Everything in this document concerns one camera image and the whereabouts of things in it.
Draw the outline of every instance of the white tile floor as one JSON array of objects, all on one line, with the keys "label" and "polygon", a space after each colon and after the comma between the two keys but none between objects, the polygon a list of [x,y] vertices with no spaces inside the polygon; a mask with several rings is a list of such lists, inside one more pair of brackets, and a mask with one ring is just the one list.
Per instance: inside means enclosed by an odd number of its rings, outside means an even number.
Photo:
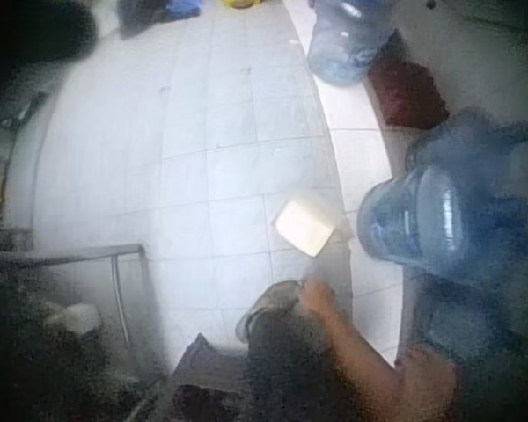
[{"label": "white tile floor", "polygon": [[[238,346],[235,323],[254,299],[273,281],[315,267],[345,306],[351,271],[363,283],[356,291],[355,281],[355,294],[367,294],[354,300],[355,321],[390,353],[401,286],[385,276],[400,269],[339,237],[312,260],[270,225],[300,189],[355,212],[386,162],[369,150],[376,136],[329,133],[281,2],[233,11],[208,1],[199,18],[131,40],[114,33],[74,66],[41,152],[35,243],[144,244],[170,367],[198,332]],[[355,166],[373,178],[363,181]],[[350,253],[359,254],[352,266]]]}]

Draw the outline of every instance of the metal bar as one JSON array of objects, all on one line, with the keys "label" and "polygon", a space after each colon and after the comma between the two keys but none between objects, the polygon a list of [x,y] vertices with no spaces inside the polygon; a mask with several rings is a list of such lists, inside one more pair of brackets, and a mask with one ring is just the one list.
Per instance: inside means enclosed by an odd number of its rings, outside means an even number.
[{"label": "metal bar", "polygon": [[54,252],[0,252],[0,271],[7,271],[14,268],[55,266],[142,252],[143,247],[140,244],[121,244]]},{"label": "metal bar", "polygon": [[120,317],[121,329],[123,330],[123,337],[125,338],[125,347],[129,350],[131,348],[131,341],[129,339],[129,331],[127,328],[127,321],[125,313],[123,312],[123,301],[121,300],[121,280],[120,269],[118,265],[117,255],[110,258],[112,263],[112,282],[114,283],[115,302],[117,303],[117,312]]}]

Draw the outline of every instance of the shoe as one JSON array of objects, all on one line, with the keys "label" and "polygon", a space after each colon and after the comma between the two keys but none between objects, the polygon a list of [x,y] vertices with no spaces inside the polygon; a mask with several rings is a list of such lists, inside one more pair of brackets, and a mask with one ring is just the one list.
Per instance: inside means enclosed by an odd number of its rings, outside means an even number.
[{"label": "shoe", "polygon": [[251,309],[238,321],[237,327],[235,328],[235,335],[238,341],[248,344],[250,328],[254,317],[261,312],[272,309],[287,309],[296,305],[299,301],[297,295],[299,288],[299,283],[294,280],[280,281],[268,287],[256,300]]}]

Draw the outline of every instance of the person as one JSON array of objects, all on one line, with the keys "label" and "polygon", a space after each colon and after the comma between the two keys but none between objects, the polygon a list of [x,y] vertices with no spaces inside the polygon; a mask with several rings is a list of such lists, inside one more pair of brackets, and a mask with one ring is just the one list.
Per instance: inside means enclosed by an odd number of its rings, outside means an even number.
[{"label": "person", "polygon": [[453,364],[427,346],[410,346],[391,367],[337,309],[325,282],[274,285],[248,315],[239,327],[248,343],[251,420],[448,418]]}]

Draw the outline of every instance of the dark clothing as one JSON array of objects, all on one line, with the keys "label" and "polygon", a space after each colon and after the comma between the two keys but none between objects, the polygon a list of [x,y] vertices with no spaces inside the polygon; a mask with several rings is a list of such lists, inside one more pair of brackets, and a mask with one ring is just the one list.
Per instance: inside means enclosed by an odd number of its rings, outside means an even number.
[{"label": "dark clothing", "polygon": [[285,310],[255,318],[247,362],[253,421],[361,419],[355,395],[335,370],[329,350],[310,336],[309,318]]}]

